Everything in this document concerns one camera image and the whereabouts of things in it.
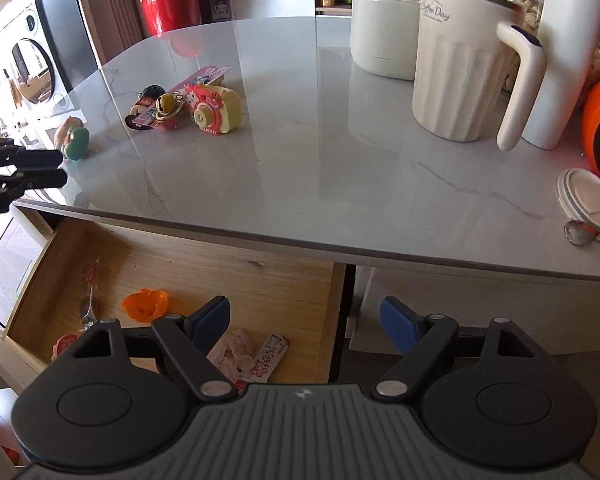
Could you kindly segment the pink pig squishy toy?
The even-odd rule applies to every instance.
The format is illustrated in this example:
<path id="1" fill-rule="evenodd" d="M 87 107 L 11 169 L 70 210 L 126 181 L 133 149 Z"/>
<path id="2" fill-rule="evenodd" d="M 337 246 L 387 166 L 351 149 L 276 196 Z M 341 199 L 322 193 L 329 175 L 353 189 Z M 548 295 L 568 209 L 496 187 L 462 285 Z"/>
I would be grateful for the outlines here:
<path id="1" fill-rule="evenodd" d="M 54 134 L 54 149 L 62 151 L 70 142 L 71 131 L 75 128 L 82 128 L 84 122 L 79 117 L 69 116 L 56 129 Z"/>

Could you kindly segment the white washing machine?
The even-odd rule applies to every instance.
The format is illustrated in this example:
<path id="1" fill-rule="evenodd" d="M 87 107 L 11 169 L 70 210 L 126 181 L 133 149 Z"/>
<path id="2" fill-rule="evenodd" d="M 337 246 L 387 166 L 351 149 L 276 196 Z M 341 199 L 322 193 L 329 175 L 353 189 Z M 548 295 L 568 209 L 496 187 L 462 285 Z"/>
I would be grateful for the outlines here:
<path id="1" fill-rule="evenodd" d="M 43 27 L 42 0 L 12 0 L 0 12 L 0 126 L 53 132 L 76 107 Z"/>

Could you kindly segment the gold bell keychain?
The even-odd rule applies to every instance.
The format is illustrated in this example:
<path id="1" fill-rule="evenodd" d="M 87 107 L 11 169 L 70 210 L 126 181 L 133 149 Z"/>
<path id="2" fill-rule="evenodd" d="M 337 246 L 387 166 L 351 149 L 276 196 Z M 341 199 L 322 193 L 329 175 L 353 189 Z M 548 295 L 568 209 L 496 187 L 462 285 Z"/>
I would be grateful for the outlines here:
<path id="1" fill-rule="evenodd" d="M 155 118 L 157 122 L 164 122 L 176 116 L 184 106 L 184 99 L 177 93 L 163 93 L 155 102 Z"/>

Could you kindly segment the yellow pink toy camera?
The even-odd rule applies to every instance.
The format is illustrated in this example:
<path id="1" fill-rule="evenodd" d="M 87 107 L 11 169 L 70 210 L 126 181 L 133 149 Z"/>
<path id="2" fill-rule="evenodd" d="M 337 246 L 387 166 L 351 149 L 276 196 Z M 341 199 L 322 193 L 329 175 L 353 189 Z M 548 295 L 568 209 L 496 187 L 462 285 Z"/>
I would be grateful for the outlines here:
<path id="1" fill-rule="evenodd" d="M 230 88 L 214 84 L 186 84 L 184 96 L 197 127 L 218 136 L 242 125 L 242 100 Z"/>

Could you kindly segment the cream ribbed mug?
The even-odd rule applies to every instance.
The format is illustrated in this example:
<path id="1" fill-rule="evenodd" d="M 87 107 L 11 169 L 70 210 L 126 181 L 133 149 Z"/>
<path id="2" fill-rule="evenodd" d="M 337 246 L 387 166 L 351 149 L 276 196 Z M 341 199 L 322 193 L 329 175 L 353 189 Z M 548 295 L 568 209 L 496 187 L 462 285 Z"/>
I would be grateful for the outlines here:
<path id="1" fill-rule="evenodd" d="M 542 44 L 523 22 L 524 8 L 510 0 L 420 0 L 412 111 L 422 128 L 453 142 L 477 140 L 516 56 L 495 140 L 504 152 L 518 144 L 546 71 Z"/>

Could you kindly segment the pink packaged card toy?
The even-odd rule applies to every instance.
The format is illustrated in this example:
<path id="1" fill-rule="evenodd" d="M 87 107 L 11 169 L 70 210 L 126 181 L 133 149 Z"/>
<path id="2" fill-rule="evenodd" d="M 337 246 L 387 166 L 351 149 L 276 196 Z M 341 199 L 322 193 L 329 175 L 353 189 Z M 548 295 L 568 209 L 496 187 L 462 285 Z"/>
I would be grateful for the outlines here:
<path id="1" fill-rule="evenodd" d="M 158 84 L 150 84 L 140 92 L 126 114 L 125 125 L 135 131 L 171 131 L 180 128 L 186 123 L 186 118 L 191 118 L 193 114 L 193 106 L 197 101 L 193 88 L 197 84 L 222 86 L 225 75 L 231 71 L 231 67 L 204 66 L 170 91 Z M 174 110 L 170 113 L 158 111 L 158 99 L 164 94 L 170 94 L 175 101 Z"/>

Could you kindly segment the white oval tissue box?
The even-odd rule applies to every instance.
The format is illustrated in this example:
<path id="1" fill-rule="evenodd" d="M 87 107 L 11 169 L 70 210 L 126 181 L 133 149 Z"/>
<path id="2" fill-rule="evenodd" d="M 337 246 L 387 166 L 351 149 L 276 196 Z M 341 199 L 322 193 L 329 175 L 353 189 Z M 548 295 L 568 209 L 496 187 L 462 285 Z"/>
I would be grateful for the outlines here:
<path id="1" fill-rule="evenodd" d="M 352 0 L 350 51 L 362 70 L 415 78 L 420 0 Z"/>

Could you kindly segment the white marble-top cabinet table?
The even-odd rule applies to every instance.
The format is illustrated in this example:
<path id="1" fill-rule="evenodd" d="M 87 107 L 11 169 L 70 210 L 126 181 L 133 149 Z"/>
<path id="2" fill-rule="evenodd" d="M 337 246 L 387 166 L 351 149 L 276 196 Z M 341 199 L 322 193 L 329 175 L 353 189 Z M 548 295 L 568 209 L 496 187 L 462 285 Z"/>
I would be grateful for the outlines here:
<path id="1" fill-rule="evenodd" d="M 72 92 L 91 133 L 59 190 L 32 208 L 201 240 L 306 252 L 370 267 L 382 295 L 467 325 L 511 318 L 549 352 L 600 350 L 600 243 L 571 246 L 556 184 L 584 165 L 576 129 L 553 151 L 498 149 L 493 112 L 476 142 L 433 136 L 412 85 L 352 60 L 347 18 L 266 18 L 145 39 Z M 227 69 L 242 126 L 133 131 L 148 84 Z"/>

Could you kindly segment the orange pumpkin half shell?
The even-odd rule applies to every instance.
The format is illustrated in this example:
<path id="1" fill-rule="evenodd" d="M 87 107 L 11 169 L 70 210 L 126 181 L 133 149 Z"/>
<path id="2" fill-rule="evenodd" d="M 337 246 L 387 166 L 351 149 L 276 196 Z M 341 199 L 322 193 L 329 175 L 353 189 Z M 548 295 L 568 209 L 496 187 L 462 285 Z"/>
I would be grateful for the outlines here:
<path id="1" fill-rule="evenodd" d="M 166 314 L 169 295 L 161 289 L 143 288 L 122 300 L 122 309 L 135 322 L 150 323 Z"/>

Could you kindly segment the teal squishy toy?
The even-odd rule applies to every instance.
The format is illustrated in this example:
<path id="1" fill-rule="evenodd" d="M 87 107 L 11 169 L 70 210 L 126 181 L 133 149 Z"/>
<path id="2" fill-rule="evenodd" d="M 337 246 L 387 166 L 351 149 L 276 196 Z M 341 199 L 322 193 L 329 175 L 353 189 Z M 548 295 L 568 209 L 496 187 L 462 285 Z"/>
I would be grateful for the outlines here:
<path id="1" fill-rule="evenodd" d="M 90 143 L 90 132 L 85 127 L 70 127 L 62 144 L 62 154 L 65 159 L 78 162 L 82 159 Z"/>

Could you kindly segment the black haired doll figure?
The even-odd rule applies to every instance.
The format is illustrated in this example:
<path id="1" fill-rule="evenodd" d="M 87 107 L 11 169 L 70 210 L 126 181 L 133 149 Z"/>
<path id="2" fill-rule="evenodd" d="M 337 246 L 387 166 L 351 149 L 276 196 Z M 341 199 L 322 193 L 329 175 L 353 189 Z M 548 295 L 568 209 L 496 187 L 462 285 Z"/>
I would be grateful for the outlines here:
<path id="1" fill-rule="evenodd" d="M 135 131 L 145 131 L 154 128 L 156 119 L 156 102 L 166 93 L 158 84 L 147 86 L 132 105 L 125 116 L 125 125 Z"/>

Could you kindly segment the white tall thermos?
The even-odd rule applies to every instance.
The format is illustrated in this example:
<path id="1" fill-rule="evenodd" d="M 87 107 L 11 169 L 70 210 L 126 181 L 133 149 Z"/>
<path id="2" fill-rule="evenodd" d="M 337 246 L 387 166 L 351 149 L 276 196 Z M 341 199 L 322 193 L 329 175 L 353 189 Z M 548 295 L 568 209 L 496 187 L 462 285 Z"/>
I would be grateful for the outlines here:
<path id="1" fill-rule="evenodd" d="M 544 0 L 538 39 L 547 66 L 522 134 L 528 143 L 556 148 L 588 76 L 599 30 L 600 0 Z"/>

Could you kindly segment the wooden drawer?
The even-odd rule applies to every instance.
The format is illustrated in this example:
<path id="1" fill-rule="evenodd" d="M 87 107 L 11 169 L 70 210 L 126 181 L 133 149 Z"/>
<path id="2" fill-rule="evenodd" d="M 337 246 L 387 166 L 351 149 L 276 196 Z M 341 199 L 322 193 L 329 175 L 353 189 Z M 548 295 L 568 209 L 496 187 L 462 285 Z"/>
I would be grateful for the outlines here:
<path id="1" fill-rule="evenodd" d="M 42 252 L 9 317 L 5 339 L 40 374 L 61 336 L 78 332 L 84 273 L 96 266 L 96 313 L 135 322 L 125 297 L 162 290 L 171 313 L 189 315 L 215 296 L 230 300 L 230 327 L 263 344 L 283 335 L 290 347 L 271 379 L 326 382 L 332 362 L 344 270 L 341 263 L 197 242 L 65 219 Z"/>

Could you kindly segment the white round mug lid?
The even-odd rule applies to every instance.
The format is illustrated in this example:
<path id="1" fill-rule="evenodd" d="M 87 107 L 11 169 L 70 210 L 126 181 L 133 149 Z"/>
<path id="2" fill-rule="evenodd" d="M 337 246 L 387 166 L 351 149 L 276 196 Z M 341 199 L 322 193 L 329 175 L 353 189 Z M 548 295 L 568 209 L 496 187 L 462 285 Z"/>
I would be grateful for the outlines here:
<path id="1" fill-rule="evenodd" d="M 560 173 L 556 183 L 558 203 L 570 220 L 580 220 L 600 232 L 600 178 L 582 168 Z"/>

